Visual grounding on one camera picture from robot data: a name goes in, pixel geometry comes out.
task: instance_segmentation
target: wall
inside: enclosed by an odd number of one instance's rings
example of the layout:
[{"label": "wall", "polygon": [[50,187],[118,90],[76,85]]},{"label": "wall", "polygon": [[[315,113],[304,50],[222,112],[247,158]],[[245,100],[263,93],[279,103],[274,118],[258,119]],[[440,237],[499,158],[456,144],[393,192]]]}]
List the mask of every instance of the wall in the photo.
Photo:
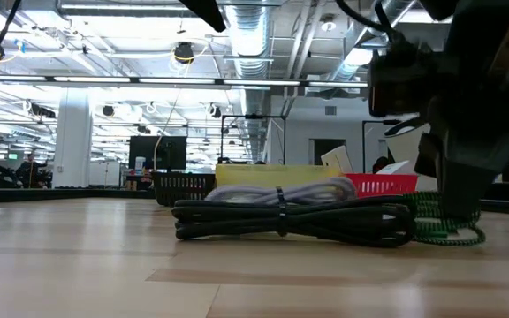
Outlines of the wall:
[{"label": "wall", "polygon": [[[389,126],[376,123],[366,125],[367,171],[372,170],[372,165],[380,156],[378,140],[384,137],[384,132],[388,128]],[[271,125],[269,135],[268,162],[279,164],[282,159],[282,132]],[[327,123],[288,120],[286,125],[287,164],[310,164],[310,139],[346,140],[347,153],[349,159],[351,159],[354,171],[362,171],[361,122]]]}]

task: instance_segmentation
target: ceiling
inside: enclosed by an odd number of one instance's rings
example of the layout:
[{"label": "ceiling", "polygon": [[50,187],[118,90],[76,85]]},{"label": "ceiling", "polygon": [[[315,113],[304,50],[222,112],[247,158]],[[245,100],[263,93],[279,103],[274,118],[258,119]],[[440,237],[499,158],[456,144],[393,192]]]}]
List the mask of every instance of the ceiling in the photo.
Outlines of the ceiling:
[{"label": "ceiling", "polygon": [[[218,2],[227,4],[233,0]],[[0,62],[0,74],[217,79],[239,76],[234,63],[237,56],[229,31],[219,34],[201,19],[187,18],[192,17],[189,12],[173,10],[173,0],[62,2],[133,6],[124,8],[122,14],[116,13],[115,16],[110,14],[111,10],[66,15],[52,7],[56,6],[54,2],[42,3],[45,2],[24,0],[4,40],[5,57]],[[270,63],[268,79],[281,80],[285,77],[290,55],[295,48],[296,31],[300,28],[303,30],[305,27],[301,45],[308,37],[311,38],[305,55],[307,58],[300,68],[302,79],[307,76],[323,77],[332,72],[348,53],[344,48],[344,39],[350,21],[334,1],[323,1],[324,6],[318,17],[315,11],[319,2],[312,1],[305,26],[300,26],[304,0],[252,0],[250,3],[281,4],[270,7],[270,52],[265,57]],[[362,14],[369,13],[369,0],[348,3],[355,9],[360,7]],[[172,17],[143,17],[152,15],[150,12],[155,7],[151,4],[162,6],[163,12],[168,12]],[[134,8],[147,7],[149,10],[143,9],[142,14],[134,14]],[[7,10],[0,9],[0,30],[6,15]],[[335,27],[330,30],[322,28],[325,21]],[[313,25],[315,33],[310,36]],[[431,20],[421,7],[415,6],[403,16],[397,28],[411,39],[427,41],[434,48],[441,49],[448,26],[447,23]],[[189,66],[174,63],[172,51],[179,42],[192,43],[195,59]],[[301,60],[300,52],[296,60],[298,63]],[[364,76],[365,69],[357,73],[357,78],[364,79]],[[0,150],[39,149],[36,153],[40,158],[52,158],[57,121],[44,118],[44,125],[36,124],[41,119],[29,114],[26,101],[52,110],[59,116],[61,89],[56,86],[0,83],[0,123],[4,121],[4,124],[0,124]],[[119,86],[89,87],[87,90],[95,106],[92,156],[96,161],[126,161],[129,137],[140,134],[134,123],[147,126],[153,135],[160,134],[168,123],[166,134],[187,134],[190,137],[190,160],[195,160],[199,165],[212,165],[219,156],[221,121],[213,118],[206,109],[215,105],[224,115],[244,113],[240,87],[182,89]],[[268,101],[268,112],[279,115],[284,96],[281,90],[278,94],[274,90],[271,93],[273,96]],[[114,117],[103,115],[105,105],[116,109]],[[337,106],[337,115],[325,116],[324,106]],[[293,120],[350,121],[366,118],[368,105],[362,98],[324,100],[303,94],[295,99],[289,114],[289,119]],[[247,127],[252,129],[249,125],[239,120],[229,126],[231,129],[224,143],[226,156],[235,160],[254,159],[249,151],[253,138],[247,132]],[[258,125],[263,136],[264,123]]]}]

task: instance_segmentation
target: computer screen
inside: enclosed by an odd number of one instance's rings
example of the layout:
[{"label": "computer screen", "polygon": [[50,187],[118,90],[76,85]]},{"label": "computer screen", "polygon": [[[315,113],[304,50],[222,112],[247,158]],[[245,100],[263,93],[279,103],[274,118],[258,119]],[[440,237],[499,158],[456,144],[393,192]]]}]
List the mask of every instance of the computer screen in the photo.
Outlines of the computer screen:
[{"label": "computer screen", "polygon": [[[129,169],[134,169],[136,157],[146,159],[145,166],[153,169],[153,157],[158,136],[133,136],[129,145]],[[157,169],[186,169],[187,137],[164,136],[156,150]]]}]

